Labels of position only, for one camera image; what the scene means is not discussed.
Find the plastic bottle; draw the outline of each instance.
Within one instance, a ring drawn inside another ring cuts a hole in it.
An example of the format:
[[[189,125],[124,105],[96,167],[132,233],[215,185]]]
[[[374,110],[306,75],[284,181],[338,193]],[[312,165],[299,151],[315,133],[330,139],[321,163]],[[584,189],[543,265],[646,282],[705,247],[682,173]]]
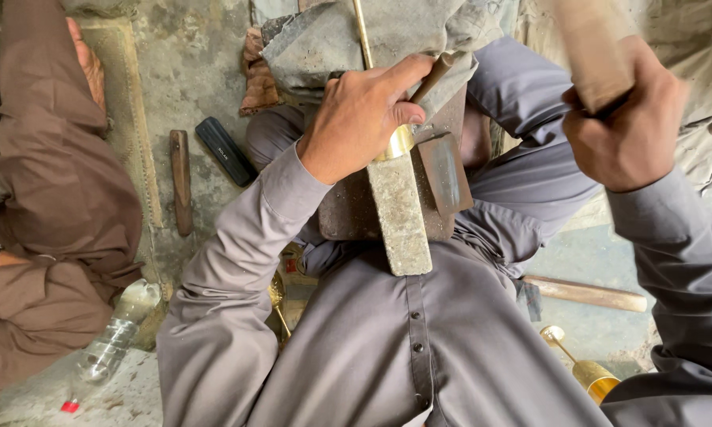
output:
[[[70,376],[70,393],[61,410],[75,412],[81,403],[107,384],[127,354],[145,317],[161,299],[161,286],[137,280],[116,305],[105,331],[82,350]]]

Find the sleeve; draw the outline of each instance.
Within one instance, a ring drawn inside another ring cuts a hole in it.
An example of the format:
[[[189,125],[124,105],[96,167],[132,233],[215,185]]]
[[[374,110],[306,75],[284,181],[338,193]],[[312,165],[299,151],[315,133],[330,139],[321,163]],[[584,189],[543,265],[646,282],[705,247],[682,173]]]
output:
[[[617,416],[617,402],[635,400],[633,411],[656,405],[657,421],[703,414],[712,404],[712,213],[677,168],[644,189],[608,194],[617,233],[633,243],[638,282],[657,299],[662,345],[651,352],[658,373],[620,383],[602,409]],[[649,399],[663,396],[664,404]]]
[[[330,188],[292,145],[220,213],[157,336],[164,426],[244,425],[277,357],[264,321],[279,252]]]

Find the brown cloth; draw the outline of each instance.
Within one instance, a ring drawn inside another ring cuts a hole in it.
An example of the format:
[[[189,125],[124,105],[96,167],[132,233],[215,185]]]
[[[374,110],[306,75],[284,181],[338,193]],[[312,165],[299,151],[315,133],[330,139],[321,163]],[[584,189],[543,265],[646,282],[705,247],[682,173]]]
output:
[[[260,110],[280,103],[272,72],[266,61],[261,58],[262,49],[261,31],[248,28],[243,50],[243,72],[247,83],[245,98],[240,105],[240,115],[256,114]]]
[[[105,328],[140,276],[142,210],[57,0],[4,2],[0,95],[0,243],[32,260],[0,267],[1,389]]]

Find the black case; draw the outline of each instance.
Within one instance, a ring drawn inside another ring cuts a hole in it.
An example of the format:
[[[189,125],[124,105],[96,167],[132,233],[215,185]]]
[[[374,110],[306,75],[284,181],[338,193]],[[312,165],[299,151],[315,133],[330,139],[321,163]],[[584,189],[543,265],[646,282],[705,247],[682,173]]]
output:
[[[195,127],[195,132],[235,184],[245,187],[259,175],[218,120],[213,117],[203,120]]]

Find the red bottle cap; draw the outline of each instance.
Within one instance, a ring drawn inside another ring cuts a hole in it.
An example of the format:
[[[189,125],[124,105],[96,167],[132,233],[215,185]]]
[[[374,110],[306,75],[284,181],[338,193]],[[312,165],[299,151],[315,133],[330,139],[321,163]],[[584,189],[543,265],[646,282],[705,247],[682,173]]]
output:
[[[79,409],[79,403],[74,403],[74,402],[66,402],[61,406],[61,410],[64,412],[71,412],[74,413],[76,410]]]

